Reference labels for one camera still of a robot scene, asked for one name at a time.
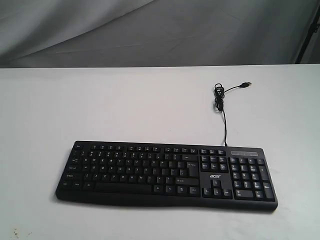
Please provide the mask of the black stand pole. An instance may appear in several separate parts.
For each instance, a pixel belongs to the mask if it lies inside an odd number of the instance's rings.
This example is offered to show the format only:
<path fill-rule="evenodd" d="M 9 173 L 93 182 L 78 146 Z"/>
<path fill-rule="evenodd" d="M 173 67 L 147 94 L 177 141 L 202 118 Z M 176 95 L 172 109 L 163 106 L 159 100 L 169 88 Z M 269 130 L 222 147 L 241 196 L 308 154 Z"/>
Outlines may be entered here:
<path fill-rule="evenodd" d="M 309 26 L 304 34 L 303 41 L 296 55 L 295 64 L 320 63 L 320 1 L 313 11 Z"/>

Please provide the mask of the black acer keyboard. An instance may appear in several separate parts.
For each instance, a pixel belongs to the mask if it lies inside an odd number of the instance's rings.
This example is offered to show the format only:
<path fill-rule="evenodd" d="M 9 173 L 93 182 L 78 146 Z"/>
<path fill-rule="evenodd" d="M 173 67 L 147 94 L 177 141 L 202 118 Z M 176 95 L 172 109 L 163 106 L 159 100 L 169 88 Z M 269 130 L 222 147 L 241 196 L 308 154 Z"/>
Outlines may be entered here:
<path fill-rule="evenodd" d="M 232 146 L 76 141 L 55 195 L 116 206 L 278 207 L 264 151 Z"/>

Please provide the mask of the grey backdrop cloth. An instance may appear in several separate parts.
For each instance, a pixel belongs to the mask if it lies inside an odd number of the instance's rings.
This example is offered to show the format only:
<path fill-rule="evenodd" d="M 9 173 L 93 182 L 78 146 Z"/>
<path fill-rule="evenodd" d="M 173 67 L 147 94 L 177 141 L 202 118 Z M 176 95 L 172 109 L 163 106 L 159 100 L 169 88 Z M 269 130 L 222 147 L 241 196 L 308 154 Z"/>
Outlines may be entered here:
<path fill-rule="evenodd" d="M 2 68 L 292 64 L 317 0 L 3 0 Z"/>

